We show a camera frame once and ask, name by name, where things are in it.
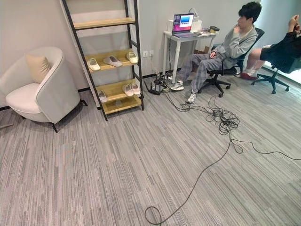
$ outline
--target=white box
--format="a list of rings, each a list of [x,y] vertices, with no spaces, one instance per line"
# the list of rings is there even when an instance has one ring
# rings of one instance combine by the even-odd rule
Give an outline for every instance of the white box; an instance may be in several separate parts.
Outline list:
[[[168,32],[173,31],[173,24],[174,24],[174,20],[168,20],[168,25],[167,25]],[[193,21],[190,32],[199,32],[201,30],[202,30],[202,21],[201,20]]]

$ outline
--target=person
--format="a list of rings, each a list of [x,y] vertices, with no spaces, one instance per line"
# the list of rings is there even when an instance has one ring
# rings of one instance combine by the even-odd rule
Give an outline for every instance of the person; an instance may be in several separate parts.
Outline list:
[[[192,81],[192,91],[188,98],[188,103],[195,102],[197,92],[201,88],[204,81],[208,78],[207,70],[221,70],[222,60],[231,57],[224,61],[224,68],[233,67],[237,60],[234,58],[246,53],[254,44],[258,36],[254,22],[257,20],[261,12],[261,5],[258,2],[252,1],[242,6],[239,10],[238,24],[235,25],[226,35],[224,43],[208,54],[192,54],[179,71],[180,80],[172,86],[172,90],[183,90],[183,82],[185,82],[193,67],[197,67],[196,78]]]
[[[294,15],[288,22],[288,31],[281,42],[254,49],[250,53],[246,69],[241,73],[240,77],[248,80],[256,80],[257,71],[266,60],[273,64],[287,57],[300,58],[300,33],[299,15]]]

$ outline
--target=hand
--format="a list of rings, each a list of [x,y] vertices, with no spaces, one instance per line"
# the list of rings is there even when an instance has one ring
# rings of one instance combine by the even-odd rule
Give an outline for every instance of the hand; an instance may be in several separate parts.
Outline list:
[[[240,31],[240,28],[239,28],[239,26],[238,26],[238,24],[234,27],[234,30],[233,30],[233,32],[234,33],[239,33],[239,31]]]
[[[213,58],[215,58],[215,56],[216,56],[216,52],[211,52],[210,58],[213,59]]]
[[[289,27],[295,27],[298,24],[299,15],[294,15],[288,22]]]

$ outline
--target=black hair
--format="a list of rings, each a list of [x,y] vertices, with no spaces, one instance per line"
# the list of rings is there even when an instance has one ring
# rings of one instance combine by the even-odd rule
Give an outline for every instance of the black hair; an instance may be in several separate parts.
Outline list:
[[[253,23],[257,20],[261,12],[261,4],[256,1],[249,2],[242,6],[239,10],[239,16],[245,16],[246,19],[253,18]]]

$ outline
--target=keyboard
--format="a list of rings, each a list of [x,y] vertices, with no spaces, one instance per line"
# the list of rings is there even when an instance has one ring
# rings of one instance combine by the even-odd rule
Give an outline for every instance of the keyboard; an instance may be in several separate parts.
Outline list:
[[[189,38],[189,37],[195,37],[198,36],[198,34],[194,34],[194,33],[179,33],[179,34],[173,34],[174,36],[178,37],[178,38]]]

